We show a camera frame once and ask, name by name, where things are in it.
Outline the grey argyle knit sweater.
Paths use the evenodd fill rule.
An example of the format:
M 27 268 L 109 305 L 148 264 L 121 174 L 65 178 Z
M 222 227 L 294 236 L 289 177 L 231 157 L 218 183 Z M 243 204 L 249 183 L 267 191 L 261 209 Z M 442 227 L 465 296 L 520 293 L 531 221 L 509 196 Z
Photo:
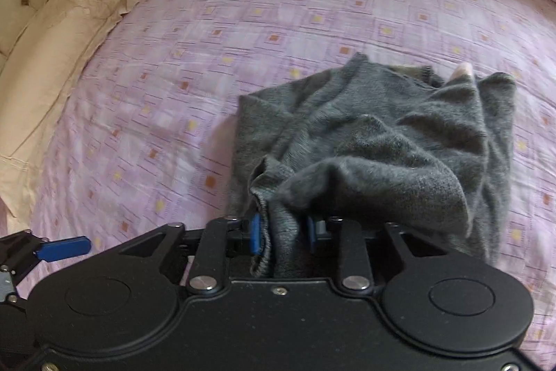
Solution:
M 230 214 L 260 215 L 256 277 L 307 269 L 309 219 L 395 221 L 488 264 L 499 257 L 516 85 L 443 79 L 356 54 L 344 66 L 239 97 Z

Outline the pink patterned bed sheet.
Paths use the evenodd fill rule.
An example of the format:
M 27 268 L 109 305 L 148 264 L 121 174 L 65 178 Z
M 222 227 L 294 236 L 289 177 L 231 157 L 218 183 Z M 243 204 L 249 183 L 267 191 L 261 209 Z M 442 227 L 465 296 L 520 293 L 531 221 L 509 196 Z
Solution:
M 555 364 L 555 0 L 142 0 L 83 70 L 31 220 L 105 250 L 221 214 L 241 94 L 356 52 L 516 82 L 512 201 L 499 266 L 534 299 L 524 351 Z

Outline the beige embroidered pillow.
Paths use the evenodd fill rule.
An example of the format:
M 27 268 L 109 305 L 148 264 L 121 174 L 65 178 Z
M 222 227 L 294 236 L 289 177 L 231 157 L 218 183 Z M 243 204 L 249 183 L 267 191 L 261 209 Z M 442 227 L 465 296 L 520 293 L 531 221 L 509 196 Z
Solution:
M 139 0 L 48 0 L 1 71 L 1 223 L 30 226 L 44 154 L 84 67 Z

